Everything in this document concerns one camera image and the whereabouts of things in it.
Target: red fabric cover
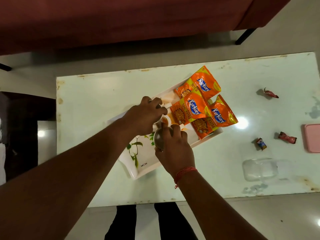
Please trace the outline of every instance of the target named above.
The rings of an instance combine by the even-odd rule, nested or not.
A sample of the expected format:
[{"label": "red fabric cover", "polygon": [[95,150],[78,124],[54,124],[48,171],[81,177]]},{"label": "red fabric cover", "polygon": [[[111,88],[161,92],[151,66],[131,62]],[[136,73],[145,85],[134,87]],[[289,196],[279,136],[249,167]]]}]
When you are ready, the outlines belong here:
[{"label": "red fabric cover", "polygon": [[230,31],[252,0],[1,0],[0,54]]},{"label": "red fabric cover", "polygon": [[290,0],[254,0],[235,30],[266,26],[289,1]]}]

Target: red thread bracelet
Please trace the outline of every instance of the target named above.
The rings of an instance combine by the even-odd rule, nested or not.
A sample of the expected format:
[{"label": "red thread bracelet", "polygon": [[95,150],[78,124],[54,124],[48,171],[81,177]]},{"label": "red thread bracelet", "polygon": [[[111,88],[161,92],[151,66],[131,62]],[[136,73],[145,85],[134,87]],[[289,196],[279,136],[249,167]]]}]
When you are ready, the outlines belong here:
[{"label": "red thread bracelet", "polygon": [[191,171],[197,171],[198,170],[195,168],[195,167],[186,167],[184,169],[182,169],[180,172],[177,173],[176,177],[174,178],[174,183],[176,184],[175,185],[175,189],[178,188],[178,181],[181,179],[181,177],[185,174],[185,173],[188,173],[188,172],[191,172]]}]

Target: table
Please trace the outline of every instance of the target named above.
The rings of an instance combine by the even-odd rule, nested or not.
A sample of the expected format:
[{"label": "table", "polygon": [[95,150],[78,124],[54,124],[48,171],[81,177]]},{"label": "table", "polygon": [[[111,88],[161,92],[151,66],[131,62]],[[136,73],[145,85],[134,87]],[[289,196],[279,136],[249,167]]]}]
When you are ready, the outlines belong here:
[{"label": "table", "polygon": [[[240,121],[194,148],[196,167],[210,185],[224,198],[320,191],[320,154],[307,153],[302,141],[302,125],[320,123],[314,52],[58,77],[58,153],[103,129],[142,96],[153,97],[203,65],[219,82],[220,94]],[[279,99],[261,96],[265,87]],[[297,143],[275,139],[280,131],[297,137]],[[252,144],[259,137],[268,146],[264,151]],[[264,157],[290,160],[296,181],[250,190],[259,182],[244,179],[242,163]],[[132,180],[117,161],[89,207],[184,200],[163,167]]]}]

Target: white cloth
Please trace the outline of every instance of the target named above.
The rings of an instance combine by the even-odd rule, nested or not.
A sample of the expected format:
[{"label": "white cloth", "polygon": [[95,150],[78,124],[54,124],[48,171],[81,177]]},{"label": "white cloth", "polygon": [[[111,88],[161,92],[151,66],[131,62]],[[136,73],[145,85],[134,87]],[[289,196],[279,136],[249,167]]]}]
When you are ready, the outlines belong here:
[{"label": "white cloth", "polygon": [[5,172],[6,146],[0,143],[0,185],[6,182]]}]

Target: candy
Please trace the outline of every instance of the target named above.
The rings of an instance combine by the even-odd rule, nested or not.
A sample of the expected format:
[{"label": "candy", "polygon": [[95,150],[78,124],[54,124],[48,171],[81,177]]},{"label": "candy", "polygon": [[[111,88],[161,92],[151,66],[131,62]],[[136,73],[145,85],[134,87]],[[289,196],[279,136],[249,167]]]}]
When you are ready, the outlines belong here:
[{"label": "candy", "polygon": [[284,132],[280,132],[278,138],[281,139],[281,140],[287,141],[287,142],[289,142],[289,143],[291,143],[291,144],[296,144],[296,140],[297,140],[296,137],[288,136],[288,135],[287,135],[286,133],[284,133]]},{"label": "candy", "polygon": [[227,127],[238,123],[234,113],[221,95],[218,95],[215,103],[210,105],[210,110],[212,113],[211,118],[197,119],[192,122],[192,126],[200,140],[219,127]]},{"label": "candy", "polygon": [[256,143],[262,151],[267,148],[267,145],[263,142],[262,138],[259,138]]},{"label": "candy", "polygon": [[170,107],[179,124],[189,124],[200,118],[211,117],[209,104],[198,87]]},{"label": "candy", "polygon": [[203,98],[206,100],[221,91],[221,87],[218,82],[214,79],[205,65],[194,73],[182,86],[176,88],[174,91],[180,98],[183,98],[196,87],[200,88]]},{"label": "candy", "polygon": [[264,88],[264,93],[270,97],[273,97],[273,98],[279,98],[278,95],[275,95],[273,92],[269,91],[269,90],[266,90],[266,88]]}]

